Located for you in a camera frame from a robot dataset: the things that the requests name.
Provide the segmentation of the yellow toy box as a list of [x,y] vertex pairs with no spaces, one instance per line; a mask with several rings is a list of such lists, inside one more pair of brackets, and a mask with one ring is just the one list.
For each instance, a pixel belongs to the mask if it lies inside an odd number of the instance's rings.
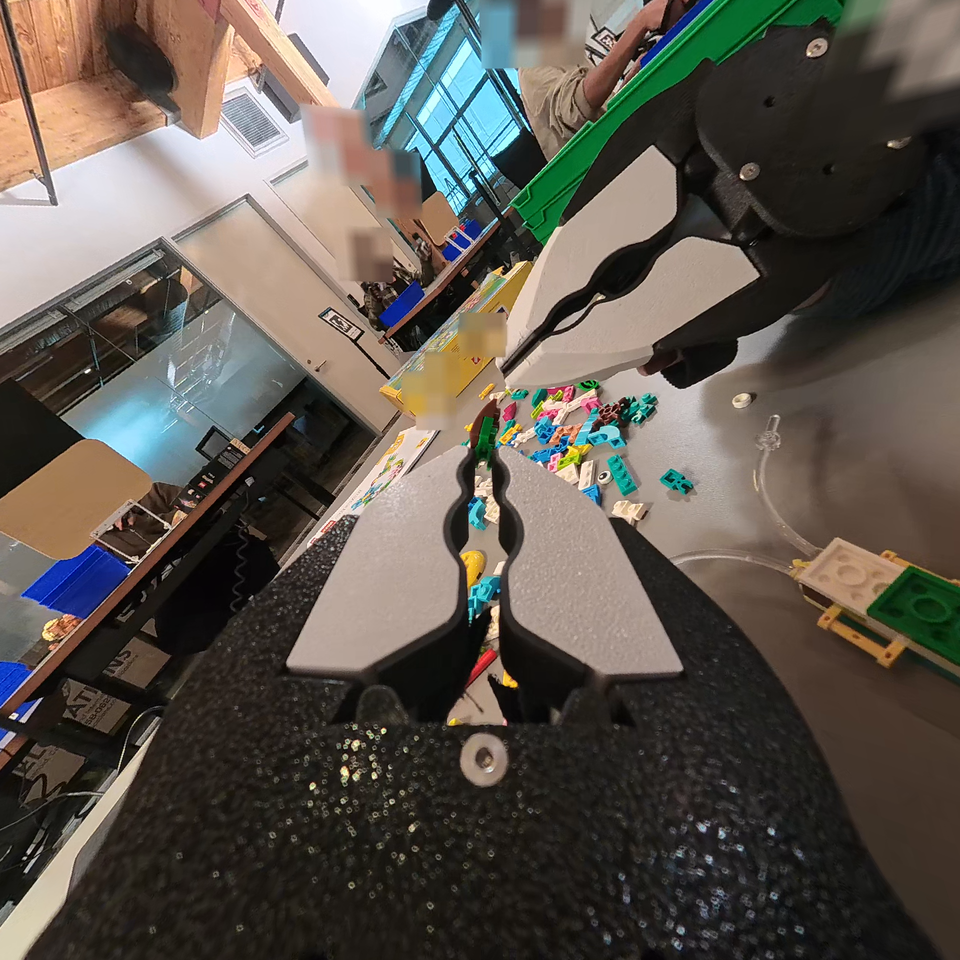
[[507,319],[533,266],[523,261],[507,273],[490,273],[379,388],[379,394],[418,429],[453,426],[462,392],[505,355]]

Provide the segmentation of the long wooden table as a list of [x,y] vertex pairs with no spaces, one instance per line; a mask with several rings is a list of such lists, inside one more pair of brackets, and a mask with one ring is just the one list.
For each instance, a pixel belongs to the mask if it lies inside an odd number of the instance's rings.
[[284,469],[284,435],[294,422],[288,412],[219,482],[206,498],[163,537],[125,581],[11,692],[2,704],[1,769],[7,773],[39,743],[106,763],[110,738],[75,721],[55,719],[32,731],[14,713],[27,703],[49,700],[64,680],[90,686],[124,703],[145,709],[162,703],[150,691],[105,674],[106,669],[157,609],[196,570],[249,507],[266,495]]

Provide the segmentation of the green white yellow brick assembly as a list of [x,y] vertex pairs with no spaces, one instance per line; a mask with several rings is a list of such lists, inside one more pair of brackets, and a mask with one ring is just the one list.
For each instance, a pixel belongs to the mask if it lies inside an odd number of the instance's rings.
[[959,584],[891,550],[874,554],[836,537],[791,578],[819,612],[818,627],[891,668],[913,657],[959,679]]

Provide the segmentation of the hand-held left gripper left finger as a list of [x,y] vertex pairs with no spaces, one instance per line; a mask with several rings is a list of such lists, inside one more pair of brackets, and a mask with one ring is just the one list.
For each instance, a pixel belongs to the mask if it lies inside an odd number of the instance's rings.
[[467,574],[474,451],[452,448],[366,507],[286,660],[291,675],[392,689],[445,714],[474,667]]

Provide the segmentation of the green plastic bin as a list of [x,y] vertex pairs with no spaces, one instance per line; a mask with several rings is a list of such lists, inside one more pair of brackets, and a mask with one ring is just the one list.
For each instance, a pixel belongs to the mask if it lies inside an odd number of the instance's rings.
[[641,106],[683,81],[702,61],[721,64],[772,26],[808,26],[819,19],[836,25],[844,6],[844,1],[696,3],[642,58],[638,74],[612,97],[604,114],[586,123],[512,206],[534,238],[546,243],[606,143]]

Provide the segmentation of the instruction booklet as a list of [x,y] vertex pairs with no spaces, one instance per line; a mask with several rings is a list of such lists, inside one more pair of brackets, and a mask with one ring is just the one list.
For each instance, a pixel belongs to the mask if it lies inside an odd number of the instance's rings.
[[318,543],[342,519],[360,516],[383,491],[412,470],[438,433],[438,430],[416,427],[399,432],[366,475],[347,491],[348,496],[341,506],[326,512],[323,519],[318,521],[306,546]]

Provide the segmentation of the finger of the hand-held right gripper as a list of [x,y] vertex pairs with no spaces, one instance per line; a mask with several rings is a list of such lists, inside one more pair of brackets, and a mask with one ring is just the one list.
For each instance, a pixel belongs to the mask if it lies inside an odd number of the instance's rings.
[[684,238],[656,258],[629,293],[595,294],[555,329],[534,337],[526,353],[522,344],[534,332],[533,308],[546,302],[540,292],[523,293],[510,313],[509,353],[501,360],[501,374],[510,388],[540,388],[605,379],[638,367],[653,356],[656,342],[760,277],[743,249]]
[[676,166],[650,146],[557,226],[510,309],[507,358],[519,357],[550,311],[586,290],[608,257],[670,226],[678,213],[678,197]]

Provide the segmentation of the wooden ceiling shelf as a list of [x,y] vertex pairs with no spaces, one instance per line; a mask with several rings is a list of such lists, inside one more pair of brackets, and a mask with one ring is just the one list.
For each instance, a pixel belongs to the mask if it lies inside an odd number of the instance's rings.
[[[52,172],[180,123],[195,138],[220,124],[227,84],[269,71],[299,104],[337,106],[293,39],[282,2],[2,2],[2,189],[36,180],[58,204]],[[168,120],[113,64],[106,34],[136,23],[174,66]]]

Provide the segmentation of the air vent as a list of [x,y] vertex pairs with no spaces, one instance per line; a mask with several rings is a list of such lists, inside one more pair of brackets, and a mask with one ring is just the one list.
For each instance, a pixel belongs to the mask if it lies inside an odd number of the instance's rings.
[[264,157],[289,141],[289,135],[246,88],[223,100],[221,123],[253,159]]

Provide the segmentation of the black round lamp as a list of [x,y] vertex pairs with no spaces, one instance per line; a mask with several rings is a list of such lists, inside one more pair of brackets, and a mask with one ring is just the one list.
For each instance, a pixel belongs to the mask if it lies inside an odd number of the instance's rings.
[[161,47],[137,23],[125,23],[105,35],[105,48],[114,66],[154,105],[176,123],[182,111],[172,94],[176,70]]

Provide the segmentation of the large window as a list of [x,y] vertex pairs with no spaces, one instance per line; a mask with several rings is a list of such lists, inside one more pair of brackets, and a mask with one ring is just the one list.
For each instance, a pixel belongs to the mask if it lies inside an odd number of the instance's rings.
[[424,6],[394,18],[353,107],[366,114],[375,148],[418,155],[422,187],[438,190],[455,213],[486,223],[486,197],[506,212],[519,192],[498,165],[526,129],[517,73],[483,66],[459,6],[438,21]]

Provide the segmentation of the another person's forearm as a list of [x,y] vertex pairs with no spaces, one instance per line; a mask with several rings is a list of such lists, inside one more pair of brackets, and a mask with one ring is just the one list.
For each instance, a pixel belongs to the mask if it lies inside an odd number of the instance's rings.
[[604,107],[643,43],[650,35],[662,31],[669,4],[670,1],[645,4],[627,23],[607,56],[584,75],[582,93],[591,108],[599,110]]

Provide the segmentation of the grey door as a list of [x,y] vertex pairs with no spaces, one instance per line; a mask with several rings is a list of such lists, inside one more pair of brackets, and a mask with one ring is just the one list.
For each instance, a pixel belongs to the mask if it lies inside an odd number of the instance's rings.
[[[246,194],[170,236],[183,259],[301,364],[349,365],[348,353],[373,366],[376,383],[400,367],[378,342],[332,274],[321,244],[277,198]],[[321,321],[332,307],[364,328],[359,343]]]

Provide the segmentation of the blue storage bin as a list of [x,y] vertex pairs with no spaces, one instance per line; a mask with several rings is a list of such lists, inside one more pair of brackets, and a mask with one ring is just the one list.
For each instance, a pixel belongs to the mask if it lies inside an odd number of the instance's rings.
[[20,595],[62,615],[84,619],[129,573],[121,558],[94,543],[75,558],[57,561]]
[[386,330],[396,327],[425,298],[426,292],[419,282],[410,283],[380,314],[379,320]]

